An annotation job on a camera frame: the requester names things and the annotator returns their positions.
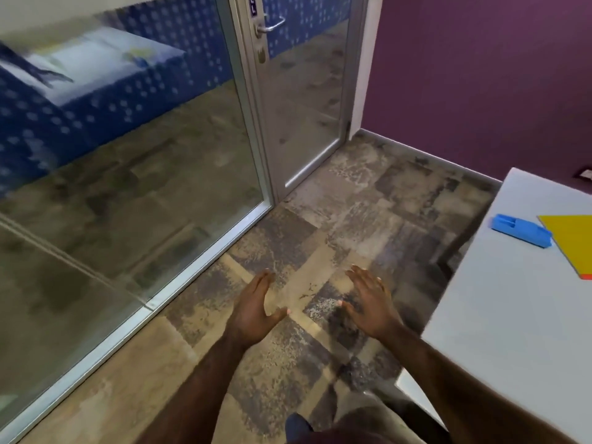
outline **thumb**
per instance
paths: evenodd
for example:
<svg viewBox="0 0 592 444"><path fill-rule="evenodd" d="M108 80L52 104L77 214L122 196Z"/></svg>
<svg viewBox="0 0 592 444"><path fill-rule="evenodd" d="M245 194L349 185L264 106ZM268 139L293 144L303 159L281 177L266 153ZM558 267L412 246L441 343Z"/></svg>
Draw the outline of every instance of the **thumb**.
<svg viewBox="0 0 592 444"><path fill-rule="evenodd" d="M339 306L341 306L349 315L351 320L359 327L359 324L362 320L362 315L360 315L351 305L349 302L346 301L339 301Z"/></svg>
<svg viewBox="0 0 592 444"><path fill-rule="evenodd" d="M288 310L288 307L285 306L284 308L278 308L276 311L267 316L268 330L271 331L272 328L277 326L282 319L288 316L289 312L290 311Z"/></svg>

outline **blue shoe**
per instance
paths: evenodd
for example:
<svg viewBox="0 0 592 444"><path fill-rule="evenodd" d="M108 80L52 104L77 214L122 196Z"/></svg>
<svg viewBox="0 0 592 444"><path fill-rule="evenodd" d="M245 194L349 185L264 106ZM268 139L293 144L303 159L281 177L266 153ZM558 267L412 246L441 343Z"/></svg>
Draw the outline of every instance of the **blue shoe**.
<svg viewBox="0 0 592 444"><path fill-rule="evenodd" d="M288 444L296 442L307 434L314 432L308 421L298 413L292 413L288 416L286 419L285 430L286 441Z"/></svg>

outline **purple wall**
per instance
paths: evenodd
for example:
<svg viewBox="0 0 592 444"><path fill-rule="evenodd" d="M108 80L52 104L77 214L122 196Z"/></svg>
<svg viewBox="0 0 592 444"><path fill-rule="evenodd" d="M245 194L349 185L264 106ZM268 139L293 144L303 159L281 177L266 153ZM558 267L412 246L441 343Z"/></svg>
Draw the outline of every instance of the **purple wall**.
<svg viewBox="0 0 592 444"><path fill-rule="evenodd" d="M592 0L384 0L362 127L592 191Z"/></svg>

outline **glass panel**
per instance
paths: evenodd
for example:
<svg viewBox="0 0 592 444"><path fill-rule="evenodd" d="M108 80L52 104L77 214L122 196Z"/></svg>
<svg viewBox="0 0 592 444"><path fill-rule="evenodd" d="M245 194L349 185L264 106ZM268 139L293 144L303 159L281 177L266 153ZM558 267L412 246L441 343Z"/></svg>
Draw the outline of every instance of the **glass panel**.
<svg viewBox="0 0 592 444"><path fill-rule="evenodd" d="M262 201L215 0L0 39L0 212L34 234L149 299Z"/></svg>
<svg viewBox="0 0 592 444"><path fill-rule="evenodd" d="M270 61L262 81L285 181L339 135L351 0L263 0Z"/></svg>
<svg viewBox="0 0 592 444"><path fill-rule="evenodd" d="M141 306L0 227L0 428Z"/></svg>

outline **table leg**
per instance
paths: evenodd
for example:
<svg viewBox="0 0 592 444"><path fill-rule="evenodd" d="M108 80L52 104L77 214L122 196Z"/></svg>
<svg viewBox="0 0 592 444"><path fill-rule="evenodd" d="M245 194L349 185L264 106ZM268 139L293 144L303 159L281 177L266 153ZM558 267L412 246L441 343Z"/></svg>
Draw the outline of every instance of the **table leg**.
<svg viewBox="0 0 592 444"><path fill-rule="evenodd" d="M475 235L475 232L477 232L477 229L479 229L479 226L483 222L483 219L485 218L485 215L487 215L487 211L491 207L491 203L492 202L493 201L487 202L477 212L477 215L471 220L471 222L467 225L467 227L465 227L465 229L460 234L458 234L454 238L454 240L452 240L450 242L450 244L448 246L446 246L446 249L442 252L442 254L440 255L440 257L438 257L438 259L436 260L436 264L438 265L438 267L444 273L444 275L446 276L446 278L448 280L450 280L452 278L452 275L454 274L454 271L452 270L452 268L450 268L450 265L448 265L448 261L450 260L450 258L454 254L456 254L458 252L458 250L467 241L470 240L470 238L473 235Z"/></svg>

